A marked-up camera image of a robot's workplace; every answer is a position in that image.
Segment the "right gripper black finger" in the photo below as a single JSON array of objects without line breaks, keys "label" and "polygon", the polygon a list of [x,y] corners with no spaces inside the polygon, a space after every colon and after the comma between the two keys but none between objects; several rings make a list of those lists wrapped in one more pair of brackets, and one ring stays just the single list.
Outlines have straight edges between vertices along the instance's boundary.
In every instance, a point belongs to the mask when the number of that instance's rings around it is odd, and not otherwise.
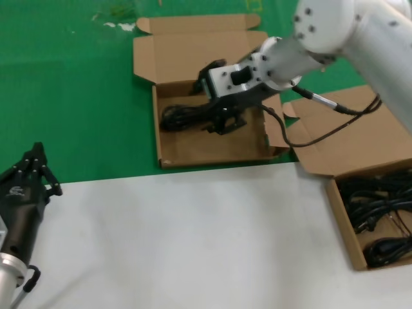
[{"label": "right gripper black finger", "polygon": [[206,76],[209,70],[214,68],[220,68],[226,65],[225,59],[218,59],[212,61],[210,64],[206,65],[206,67],[202,68],[198,74],[198,78],[192,85],[192,95],[197,95],[203,91],[203,84],[202,82],[206,79]]},{"label": "right gripper black finger", "polygon": [[229,134],[247,124],[242,117],[243,112],[238,106],[206,104],[202,107],[202,115],[208,125],[203,130],[219,135]]}]

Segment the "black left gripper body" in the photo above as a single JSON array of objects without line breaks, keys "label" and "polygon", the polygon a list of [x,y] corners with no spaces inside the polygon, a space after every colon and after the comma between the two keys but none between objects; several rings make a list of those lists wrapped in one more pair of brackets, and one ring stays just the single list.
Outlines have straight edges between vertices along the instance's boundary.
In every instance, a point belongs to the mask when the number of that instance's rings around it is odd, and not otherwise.
[{"label": "black left gripper body", "polygon": [[30,261],[48,197],[40,180],[1,182],[1,219],[7,233],[1,252]]}]

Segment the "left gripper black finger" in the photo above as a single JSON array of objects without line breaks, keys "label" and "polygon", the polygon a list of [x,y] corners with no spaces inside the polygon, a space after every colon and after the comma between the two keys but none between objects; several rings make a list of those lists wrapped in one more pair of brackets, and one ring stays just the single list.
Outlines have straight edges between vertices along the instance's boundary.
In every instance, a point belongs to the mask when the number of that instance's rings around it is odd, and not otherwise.
[{"label": "left gripper black finger", "polygon": [[46,189],[46,193],[48,197],[51,196],[62,196],[62,188],[60,182],[52,173],[51,169],[48,167],[48,160],[46,157],[46,153],[44,150],[44,146],[42,143],[38,143],[38,152],[37,155],[38,165],[39,165],[39,173],[45,179],[46,183],[50,186],[49,189]]},{"label": "left gripper black finger", "polygon": [[22,174],[38,160],[39,143],[34,143],[33,147],[23,154],[21,160],[13,164],[9,169],[1,174],[1,181],[9,180],[12,176],[16,174]]}]

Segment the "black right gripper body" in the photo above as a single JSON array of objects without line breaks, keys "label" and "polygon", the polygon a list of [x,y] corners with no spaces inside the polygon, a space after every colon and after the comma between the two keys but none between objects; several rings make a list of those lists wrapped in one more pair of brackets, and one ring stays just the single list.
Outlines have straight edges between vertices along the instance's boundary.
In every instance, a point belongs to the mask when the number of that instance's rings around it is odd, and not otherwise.
[{"label": "black right gripper body", "polygon": [[240,91],[217,97],[213,95],[209,102],[218,109],[218,111],[243,111],[254,104],[260,104],[262,101],[277,95],[277,90],[272,89],[265,83],[258,84],[248,90]]}]

